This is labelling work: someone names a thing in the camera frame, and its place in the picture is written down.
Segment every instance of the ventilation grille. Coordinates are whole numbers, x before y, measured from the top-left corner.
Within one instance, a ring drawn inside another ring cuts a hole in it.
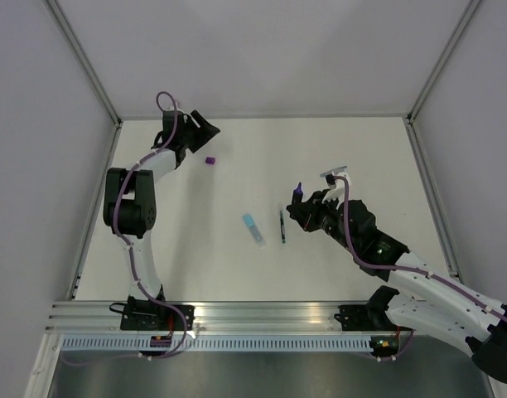
[[[172,347],[181,335],[172,338]],[[369,336],[199,336],[181,349],[204,352],[370,352]],[[66,335],[63,351],[163,351],[150,336]]]

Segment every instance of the robotic arm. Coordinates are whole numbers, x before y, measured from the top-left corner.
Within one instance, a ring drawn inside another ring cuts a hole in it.
[[[349,200],[350,178],[344,168],[323,177],[330,189],[302,201],[298,187],[287,211],[304,231],[323,230],[353,255],[364,272],[396,288],[382,286],[369,300],[366,310],[373,324],[379,330],[393,325],[416,329],[447,342],[469,355],[482,371],[507,383],[507,305],[441,274],[379,230],[365,204]]]

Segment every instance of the white work surface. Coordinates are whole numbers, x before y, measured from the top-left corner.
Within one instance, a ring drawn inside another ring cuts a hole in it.
[[[400,118],[219,119],[221,129],[156,186],[152,246],[171,301],[366,300],[381,285],[322,231],[306,233],[278,203],[303,182],[304,199],[326,188],[320,173],[348,166],[352,198],[378,227],[446,271],[445,260]],[[128,121],[114,167],[146,154],[161,120]],[[216,164],[205,164],[207,156]],[[130,284],[118,238],[96,221],[76,298],[125,300]],[[266,240],[257,247],[243,223],[250,213]]]

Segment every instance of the blue marker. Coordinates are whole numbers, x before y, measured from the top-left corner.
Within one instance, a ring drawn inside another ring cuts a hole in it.
[[[252,234],[253,240],[255,240],[255,243],[257,243],[257,246],[263,247],[265,245],[265,241],[263,239],[263,236],[261,235],[261,232],[259,232],[258,227],[255,225],[254,219],[252,216],[248,213],[246,213],[243,216],[244,224],[246,225],[246,228],[249,229],[250,234]]]

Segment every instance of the gray wall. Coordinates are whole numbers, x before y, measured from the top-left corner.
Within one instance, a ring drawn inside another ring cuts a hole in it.
[[[41,0],[0,0],[0,398],[70,284],[113,125]]]
[[[483,2],[417,127],[465,282],[507,301],[507,0]]]
[[[407,113],[468,0],[60,0],[118,112]]]

